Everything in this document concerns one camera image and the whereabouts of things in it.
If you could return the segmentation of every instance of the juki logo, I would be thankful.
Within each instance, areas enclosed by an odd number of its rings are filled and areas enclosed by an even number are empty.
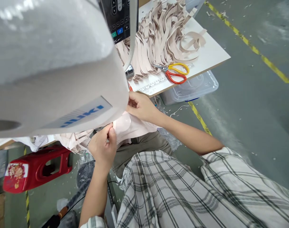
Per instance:
[[[93,108],[93,109],[89,110],[88,112],[85,112],[85,113],[83,113],[83,114],[80,115],[80,116],[77,116],[76,119],[71,119],[71,120],[63,123],[63,125],[62,125],[61,127],[67,127],[68,125],[73,124],[73,123],[77,122],[78,120],[81,120],[81,119],[83,119],[84,117],[89,116],[89,115],[91,115],[92,113],[97,112],[97,111],[99,111],[99,110],[101,110],[101,109],[103,109],[103,108],[104,108],[104,107],[103,107],[102,105],[99,105],[99,106],[97,106],[96,108]]]

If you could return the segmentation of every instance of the pink fabric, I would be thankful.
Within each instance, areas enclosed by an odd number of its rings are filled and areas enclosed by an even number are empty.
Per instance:
[[[113,122],[113,128],[117,135],[117,148],[119,148],[124,143],[131,143],[131,138],[155,132],[159,127],[142,121],[125,111],[121,117]]]

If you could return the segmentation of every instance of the red stool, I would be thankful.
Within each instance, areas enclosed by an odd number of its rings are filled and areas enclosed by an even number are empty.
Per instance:
[[[68,166],[70,150],[63,146],[52,146],[35,153],[24,155],[10,162],[7,166],[3,190],[10,193],[21,193],[36,188],[72,170]],[[54,165],[45,165],[49,160],[61,157],[60,169]]]

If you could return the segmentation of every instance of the gray pants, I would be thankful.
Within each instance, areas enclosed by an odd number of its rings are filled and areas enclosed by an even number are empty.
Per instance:
[[[124,144],[119,147],[115,155],[112,170],[120,179],[122,178],[124,168],[137,153],[162,150],[166,154],[176,158],[168,141],[158,131],[132,138],[131,141],[132,144]]]

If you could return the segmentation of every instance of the yellow-handled scissors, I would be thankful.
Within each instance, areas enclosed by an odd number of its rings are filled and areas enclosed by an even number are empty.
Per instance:
[[[174,63],[174,64],[171,64],[171,65],[165,66],[165,67],[164,66],[158,66],[158,65],[153,65],[153,66],[165,71],[167,78],[174,84],[182,84],[182,83],[184,83],[186,81],[186,79],[187,79],[186,75],[190,72],[189,67],[187,65],[183,64],[183,63]],[[182,71],[178,70],[177,68],[175,68],[174,66],[183,66],[183,68],[186,70],[186,72],[182,72]],[[169,70],[174,70],[178,74],[172,73]],[[173,78],[171,77],[171,75],[172,76],[182,77],[183,80],[180,81],[180,82],[174,81]]]

